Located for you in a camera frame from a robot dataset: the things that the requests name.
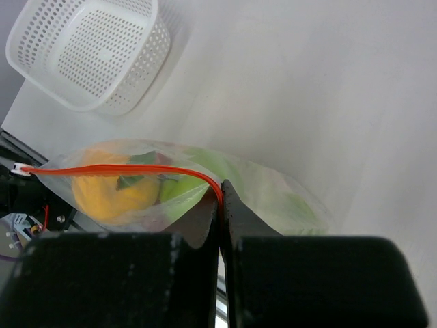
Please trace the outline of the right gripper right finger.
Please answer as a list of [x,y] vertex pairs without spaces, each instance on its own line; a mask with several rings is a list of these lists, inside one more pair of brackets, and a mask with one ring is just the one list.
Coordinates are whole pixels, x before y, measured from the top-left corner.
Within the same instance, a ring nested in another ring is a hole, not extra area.
[[376,236],[283,236],[222,184],[230,327],[427,327],[400,249]]

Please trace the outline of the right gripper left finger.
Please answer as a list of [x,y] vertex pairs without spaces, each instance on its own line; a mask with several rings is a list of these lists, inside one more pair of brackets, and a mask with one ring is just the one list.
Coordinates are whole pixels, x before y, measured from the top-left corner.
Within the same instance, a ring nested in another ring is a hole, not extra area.
[[1,326],[213,327],[218,235],[212,194],[162,232],[45,234],[1,291]]

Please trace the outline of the white cauliflower with leaves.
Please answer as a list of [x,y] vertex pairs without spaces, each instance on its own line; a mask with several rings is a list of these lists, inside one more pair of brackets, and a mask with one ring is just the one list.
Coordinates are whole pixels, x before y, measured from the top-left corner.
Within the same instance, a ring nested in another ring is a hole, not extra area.
[[282,235],[322,235],[328,220],[292,178],[255,163],[238,165],[230,179],[245,205]]

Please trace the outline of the orange fruit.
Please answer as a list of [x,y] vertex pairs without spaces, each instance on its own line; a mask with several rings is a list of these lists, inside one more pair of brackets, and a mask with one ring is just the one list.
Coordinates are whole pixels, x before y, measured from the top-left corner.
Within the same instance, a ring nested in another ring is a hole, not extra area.
[[[79,165],[97,164],[154,165],[156,152],[127,155],[97,148],[86,149]],[[107,225],[120,226],[138,221],[137,215],[158,201],[159,191],[160,180],[153,174],[72,178],[72,192],[79,210]]]

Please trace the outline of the clear zip top bag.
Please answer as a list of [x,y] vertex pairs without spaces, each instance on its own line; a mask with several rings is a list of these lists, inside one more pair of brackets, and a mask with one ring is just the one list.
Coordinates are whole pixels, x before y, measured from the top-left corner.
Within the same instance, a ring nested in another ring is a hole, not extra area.
[[40,167],[16,162],[12,172],[35,178],[113,231],[164,230],[226,181],[244,205],[280,234],[328,231],[322,207],[293,178],[205,148],[119,139],[61,154]]

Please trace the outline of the green apple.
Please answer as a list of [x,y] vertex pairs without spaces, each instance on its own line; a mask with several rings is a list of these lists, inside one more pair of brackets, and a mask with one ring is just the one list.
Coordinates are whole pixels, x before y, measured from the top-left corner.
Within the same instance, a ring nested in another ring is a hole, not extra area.
[[[237,167],[224,154],[203,148],[188,148],[184,151],[187,161],[175,162],[175,166],[188,166],[190,162],[197,164],[197,170],[209,171],[221,180],[229,180],[236,191],[244,192],[244,183]],[[209,188],[204,180],[181,174],[175,189],[171,192],[173,198],[164,203],[165,212],[170,221],[179,219],[196,205]]]

